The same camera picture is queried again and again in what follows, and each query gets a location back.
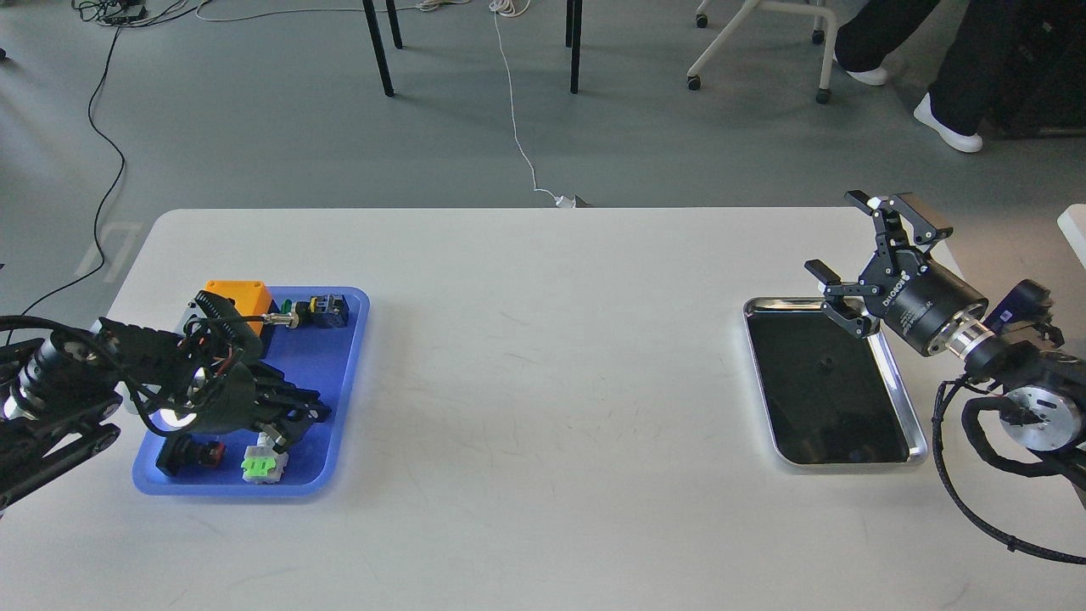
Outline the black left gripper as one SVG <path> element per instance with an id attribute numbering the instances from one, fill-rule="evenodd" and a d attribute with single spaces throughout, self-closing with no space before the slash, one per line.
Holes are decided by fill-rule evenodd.
<path id="1" fill-rule="evenodd" d="M 287 451 L 316 421 L 327 421 L 333 408 L 318 391 L 299 389 L 272 365 L 237 364 L 214 378 L 207 367 L 195 371 L 186 392 L 189 410 L 184 427 L 197 434 L 229 434 L 256 430 L 274 451 Z"/>

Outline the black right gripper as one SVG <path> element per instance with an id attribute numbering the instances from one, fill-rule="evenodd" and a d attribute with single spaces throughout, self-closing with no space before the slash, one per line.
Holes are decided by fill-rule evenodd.
<path id="1" fill-rule="evenodd" d="M 930 258 L 930 251 L 954 236 L 954 226 L 914 193 L 869 196 L 849 190 L 844 196 L 874 225 L 874 256 L 859 276 L 863 283 L 845 283 L 822 260 L 804 268 L 823 285 L 821 310 L 853 338 L 870 338 L 880 318 L 920 355 L 943 351 L 946 326 L 964 311 L 980 317 L 989 300 L 948 268 Z M 866 314 L 848 298 L 866 301 Z"/>

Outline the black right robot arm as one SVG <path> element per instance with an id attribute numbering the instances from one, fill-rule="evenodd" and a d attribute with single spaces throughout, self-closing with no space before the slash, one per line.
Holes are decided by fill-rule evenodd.
<path id="1" fill-rule="evenodd" d="M 1061 476 L 1083 492 L 1083 360 L 1062 351 L 1049 290 L 1016 283 L 996 308 L 963 279 L 933 259 L 932 249 L 954 233 L 924 212 L 912 193 L 845 196 L 873 221 L 874 252 L 856 282 L 846 283 L 822 260 L 804 266 L 823 285 L 821 310 L 850 336 L 869 338 L 881 326 L 921 356 L 949 352 L 963 373 L 942 382 L 933 409 L 936 471 L 955 506 L 1009 552 L 1082 564 L 1077 553 L 1056 552 L 998 530 L 962 501 L 943 460 L 943 420 L 958 390 L 975 397 L 961 425 L 978 457 L 1023 478 Z"/>

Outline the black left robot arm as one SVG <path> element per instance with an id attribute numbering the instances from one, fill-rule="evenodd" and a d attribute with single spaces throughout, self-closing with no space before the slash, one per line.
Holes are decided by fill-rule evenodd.
<path id="1" fill-rule="evenodd" d="M 248 453 L 248 476 L 283 471 L 288 449 L 329 406 L 315 390 L 288 382 L 261 360 L 255 323 L 296 328 L 299 314 L 245 316 L 225 295 L 202 290 L 200 314 L 180 333 L 99 318 L 92 330 L 41 317 L 5 316 L 3 330 L 46 329 L 3 346 L 3 507 L 104 451 L 119 437 L 109 418 L 125 385 L 147 430 L 164 441 L 156 464 L 176 476 L 185 467 L 217 468 L 220 434 L 247 429 L 264 438 Z"/>

